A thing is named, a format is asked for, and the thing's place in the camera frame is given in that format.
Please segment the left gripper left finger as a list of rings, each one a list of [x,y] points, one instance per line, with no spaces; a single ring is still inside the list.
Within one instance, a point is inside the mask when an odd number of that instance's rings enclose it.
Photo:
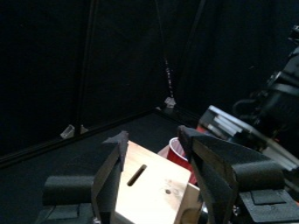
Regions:
[[[46,178],[34,224],[116,224],[128,133],[109,137]]]

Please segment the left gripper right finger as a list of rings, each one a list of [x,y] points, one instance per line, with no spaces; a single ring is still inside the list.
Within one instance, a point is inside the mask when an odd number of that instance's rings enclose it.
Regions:
[[[299,224],[277,163],[249,148],[180,126],[209,224]]]

